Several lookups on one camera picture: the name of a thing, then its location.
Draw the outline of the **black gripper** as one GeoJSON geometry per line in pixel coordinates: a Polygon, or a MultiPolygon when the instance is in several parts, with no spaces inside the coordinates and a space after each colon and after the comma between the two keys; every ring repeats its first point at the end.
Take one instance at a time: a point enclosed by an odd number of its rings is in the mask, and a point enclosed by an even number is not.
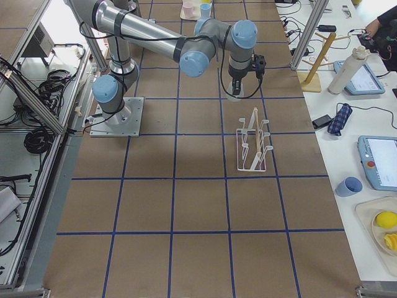
{"type": "Polygon", "coordinates": [[[251,70],[251,67],[248,66],[244,69],[237,69],[233,66],[228,67],[228,73],[232,78],[231,88],[232,93],[240,93],[243,89],[243,78],[247,75],[247,73],[251,70]]]}

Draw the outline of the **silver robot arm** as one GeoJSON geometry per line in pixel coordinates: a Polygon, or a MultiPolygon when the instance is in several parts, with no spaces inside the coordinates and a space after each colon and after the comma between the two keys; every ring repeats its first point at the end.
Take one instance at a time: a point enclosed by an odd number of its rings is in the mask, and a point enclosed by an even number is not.
{"type": "Polygon", "coordinates": [[[219,49],[230,53],[228,73],[231,91],[242,98],[242,80],[252,71],[261,79],[264,69],[254,54],[257,27],[250,20],[231,25],[211,17],[201,17],[193,36],[177,34],[126,9],[126,1],[67,1],[81,25],[106,34],[109,40],[110,74],[93,85],[94,96],[102,109],[106,125],[125,124],[132,113],[123,96],[138,78],[138,67],[129,53],[133,43],[166,56],[179,65],[187,76],[196,78],[208,68],[219,49]]]}

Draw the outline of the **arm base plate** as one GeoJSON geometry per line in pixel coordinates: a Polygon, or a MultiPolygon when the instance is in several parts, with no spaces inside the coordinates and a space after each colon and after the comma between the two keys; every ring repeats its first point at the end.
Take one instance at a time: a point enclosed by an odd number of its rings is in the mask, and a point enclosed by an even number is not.
{"type": "Polygon", "coordinates": [[[145,99],[143,97],[123,98],[124,108],[113,115],[109,120],[110,114],[103,114],[100,105],[97,105],[96,112],[100,117],[93,120],[94,126],[90,127],[91,137],[138,137],[140,135],[141,118],[145,99]]]}

